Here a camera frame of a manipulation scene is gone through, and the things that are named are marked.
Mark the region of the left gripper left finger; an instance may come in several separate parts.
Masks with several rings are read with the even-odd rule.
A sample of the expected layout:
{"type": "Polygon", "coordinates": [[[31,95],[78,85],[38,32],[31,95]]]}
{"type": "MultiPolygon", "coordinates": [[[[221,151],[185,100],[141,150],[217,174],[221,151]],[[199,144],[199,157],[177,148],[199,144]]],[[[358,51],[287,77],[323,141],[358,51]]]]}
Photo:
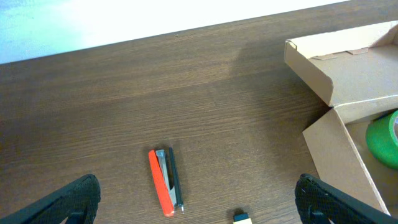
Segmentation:
{"type": "Polygon", "coordinates": [[[98,179],[87,174],[29,206],[1,219],[1,223],[93,224],[101,190],[98,179]]]}

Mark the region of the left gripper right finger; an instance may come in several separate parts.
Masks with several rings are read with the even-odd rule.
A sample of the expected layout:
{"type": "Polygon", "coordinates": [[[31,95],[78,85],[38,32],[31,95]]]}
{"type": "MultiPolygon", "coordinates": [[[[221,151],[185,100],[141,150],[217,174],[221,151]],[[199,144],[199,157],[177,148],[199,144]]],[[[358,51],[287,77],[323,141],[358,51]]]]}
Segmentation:
{"type": "Polygon", "coordinates": [[[397,219],[322,180],[302,174],[295,187],[295,204],[304,224],[397,224],[397,219]]]}

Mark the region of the yellow highlighter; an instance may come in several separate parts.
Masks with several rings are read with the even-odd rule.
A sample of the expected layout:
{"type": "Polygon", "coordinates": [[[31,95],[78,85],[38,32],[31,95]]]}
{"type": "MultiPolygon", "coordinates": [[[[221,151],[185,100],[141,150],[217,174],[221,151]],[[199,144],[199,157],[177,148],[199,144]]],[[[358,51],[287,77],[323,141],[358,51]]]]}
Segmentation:
{"type": "Polygon", "coordinates": [[[247,213],[240,213],[233,216],[233,224],[252,224],[252,220],[247,213]]]}

